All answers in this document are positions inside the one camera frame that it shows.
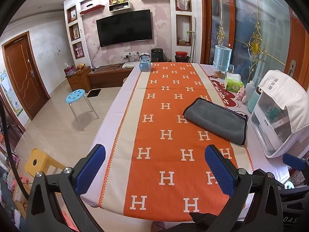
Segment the white wall shelf box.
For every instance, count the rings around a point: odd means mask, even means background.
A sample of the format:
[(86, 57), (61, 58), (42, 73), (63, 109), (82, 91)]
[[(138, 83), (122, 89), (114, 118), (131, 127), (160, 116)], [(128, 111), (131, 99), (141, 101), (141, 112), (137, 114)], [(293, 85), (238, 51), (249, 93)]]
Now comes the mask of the white wall shelf box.
[(124, 1), (121, 3), (115, 3), (115, 4), (110, 5), (108, 7), (108, 10), (110, 13), (113, 13), (113, 12), (118, 12), (121, 10), (131, 9), (131, 8), (132, 8), (132, 3), (130, 1)]

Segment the teal ceramic pot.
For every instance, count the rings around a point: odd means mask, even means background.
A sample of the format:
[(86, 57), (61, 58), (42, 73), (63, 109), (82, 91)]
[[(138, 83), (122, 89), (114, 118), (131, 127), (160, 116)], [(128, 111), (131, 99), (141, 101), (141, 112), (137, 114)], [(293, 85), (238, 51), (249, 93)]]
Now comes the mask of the teal ceramic pot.
[(254, 111), (254, 107), (256, 103), (258, 102), (259, 97), (260, 97), (260, 92), (258, 92), (257, 90), (254, 90), (251, 98), (248, 100), (248, 103), (247, 103), (247, 108), (250, 114)]

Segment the white countertop appliance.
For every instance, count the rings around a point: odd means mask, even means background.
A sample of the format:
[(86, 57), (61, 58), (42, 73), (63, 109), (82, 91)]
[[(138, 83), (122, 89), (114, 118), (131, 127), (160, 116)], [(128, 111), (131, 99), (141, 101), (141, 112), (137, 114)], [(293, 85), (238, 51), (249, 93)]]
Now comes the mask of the white countertop appliance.
[(286, 154), (305, 133), (304, 130), (293, 132), (287, 108), (280, 108), (264, 92), (252, 112), (251, 125), (267, 158)]

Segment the white cloth appliance cover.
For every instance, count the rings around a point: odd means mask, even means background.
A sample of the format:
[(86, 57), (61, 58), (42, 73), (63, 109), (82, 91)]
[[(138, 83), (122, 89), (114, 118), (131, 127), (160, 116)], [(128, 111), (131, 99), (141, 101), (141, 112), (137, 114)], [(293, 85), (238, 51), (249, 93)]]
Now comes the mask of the white cloth appliance cover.
[(308, 93), (296, 80), (279, 70), (269, 70), (258, 87), (288, 111), (292, 133), (308, 127)]

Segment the red and black basket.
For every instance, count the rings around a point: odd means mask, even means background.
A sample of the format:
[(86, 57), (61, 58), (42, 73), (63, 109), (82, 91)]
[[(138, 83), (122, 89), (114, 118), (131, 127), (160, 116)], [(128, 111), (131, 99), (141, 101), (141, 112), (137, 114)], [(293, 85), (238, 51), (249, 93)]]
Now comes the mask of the red and black basket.
[(189, 63), (190, 57), (185, 51), (176, 51), (175, 52), (175, 62)]

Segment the red wall shelf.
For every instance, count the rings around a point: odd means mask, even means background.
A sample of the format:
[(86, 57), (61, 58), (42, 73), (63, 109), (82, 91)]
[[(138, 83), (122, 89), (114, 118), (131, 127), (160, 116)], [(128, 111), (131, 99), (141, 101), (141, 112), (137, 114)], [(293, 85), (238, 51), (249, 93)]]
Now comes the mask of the red wall shelf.
[(97, 9), (104, 9), (104, 8), (105, 8), (104, 5), (101, 5), (101, 4), (95, 5), (95, 6), (89, 7), (88, 9), (80, 11), (80, 15), (85, 15), (85, 14), (90, 13), (92, 11), (95, 11)]

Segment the yellow plastic stool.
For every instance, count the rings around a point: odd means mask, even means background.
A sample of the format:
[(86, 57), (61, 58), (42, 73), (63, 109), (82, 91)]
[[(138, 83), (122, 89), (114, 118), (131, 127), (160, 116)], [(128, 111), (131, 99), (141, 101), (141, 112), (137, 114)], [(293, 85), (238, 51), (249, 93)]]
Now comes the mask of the yellow plastic stool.
[(50, 166), (60, 170), (65, 168), (63, 164), (49, 156), (47, 153), (34, 148), (32, 149), (30, 157), (25, 164), (25, 170), (32, 177), (35, 177), (36, 173), (39, 171), (46, 174)]

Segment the pink plush toy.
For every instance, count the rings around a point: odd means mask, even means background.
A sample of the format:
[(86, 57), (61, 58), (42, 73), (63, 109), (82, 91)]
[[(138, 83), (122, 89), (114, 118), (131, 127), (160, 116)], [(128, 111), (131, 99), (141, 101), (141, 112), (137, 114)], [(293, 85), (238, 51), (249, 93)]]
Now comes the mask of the pink plush toy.
[(237, 92), (236, 100), (241, 101), (243, 104), (246, 102), (246, 91), (244, 86)]

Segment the blue cylindrical table lamp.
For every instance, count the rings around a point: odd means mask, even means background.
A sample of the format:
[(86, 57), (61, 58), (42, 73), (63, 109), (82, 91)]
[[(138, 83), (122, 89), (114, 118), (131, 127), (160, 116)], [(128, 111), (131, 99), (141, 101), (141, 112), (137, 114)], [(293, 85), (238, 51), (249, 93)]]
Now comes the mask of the blue cylindrical table lamp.
[(231, 55), (232, 55), (231, 48), (221, 45), (215, 46), (213, 68), (214, 68), (214, 75), (216, 77), (225, 78), (225, 75), (229, 70)]

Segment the white plastic bottle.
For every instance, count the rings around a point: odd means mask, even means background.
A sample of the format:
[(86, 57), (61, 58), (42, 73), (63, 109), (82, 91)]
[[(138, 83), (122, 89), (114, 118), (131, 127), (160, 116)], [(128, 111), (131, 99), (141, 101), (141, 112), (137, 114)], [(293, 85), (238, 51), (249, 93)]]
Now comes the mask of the white plastic bottle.
[(256, 89), (256, 86), (255, 86), (255, 82), (253, 80), (251, 80), (250, 82), (248, 82), (246, 84), (246, 87), (245, 87), (245, 95), (244, 95), (244, 102), (248, 102), (248, 100), (250, 100), (254, 90)]

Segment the brown wooden door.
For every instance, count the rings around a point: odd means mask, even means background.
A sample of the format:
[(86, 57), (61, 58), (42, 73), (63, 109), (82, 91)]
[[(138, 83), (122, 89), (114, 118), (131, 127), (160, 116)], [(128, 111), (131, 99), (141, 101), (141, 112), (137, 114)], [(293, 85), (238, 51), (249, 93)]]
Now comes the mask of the brown wooden door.
[(32, 120), (50, 99), (37, 67), (30, 41), (24, 32), (2, 44), (5, 67), (13, 89)]

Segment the black air fryer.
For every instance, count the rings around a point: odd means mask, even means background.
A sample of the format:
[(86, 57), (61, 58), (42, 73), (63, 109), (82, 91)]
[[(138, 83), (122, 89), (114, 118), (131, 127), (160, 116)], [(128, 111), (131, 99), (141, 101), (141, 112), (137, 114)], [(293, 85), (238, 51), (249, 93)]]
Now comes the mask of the black air fryer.
[(163, 62), (164, 55), (162, 48), (153, 48), (151, 49), (151, 62)]

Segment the wooden TV cabinet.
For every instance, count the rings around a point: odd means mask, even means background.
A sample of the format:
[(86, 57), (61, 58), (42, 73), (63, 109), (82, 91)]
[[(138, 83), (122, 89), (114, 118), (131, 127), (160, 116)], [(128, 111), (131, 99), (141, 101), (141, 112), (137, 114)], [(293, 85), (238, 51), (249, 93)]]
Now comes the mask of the wooden TV cabinet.
[(122, 64), (113, 64), (100, 67), (95, 71), (92, 71), (90, 66), (85, 66), (74, 74), (66, 76), (66, 79), (72, 91), (84, 89), (88, 93), (93, 89), (120, 87), (133, 70), (133, 68), (123, 69), (122, 66)]

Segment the purple and grey towel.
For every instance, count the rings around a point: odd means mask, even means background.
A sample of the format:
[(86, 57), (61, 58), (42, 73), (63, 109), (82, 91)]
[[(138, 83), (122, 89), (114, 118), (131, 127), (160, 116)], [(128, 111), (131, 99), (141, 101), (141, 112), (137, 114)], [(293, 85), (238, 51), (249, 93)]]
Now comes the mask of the purple and grey towel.
[(244, 145), (247, 136), (248, 115), (197, 98), (186, 107), (183, 116), (205, 130), (235, 144)]

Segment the green tissue pack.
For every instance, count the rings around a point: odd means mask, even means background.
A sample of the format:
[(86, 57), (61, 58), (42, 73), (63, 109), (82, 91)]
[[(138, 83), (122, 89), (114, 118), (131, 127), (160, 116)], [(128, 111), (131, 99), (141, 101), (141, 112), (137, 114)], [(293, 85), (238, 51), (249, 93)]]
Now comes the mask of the green tissue pack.
[(242, 87), (244, 87), (244, 84), (241, 80), (240, 74), (227, 72), (224, 80), (224, 86), (226, 90), (237, 93)]

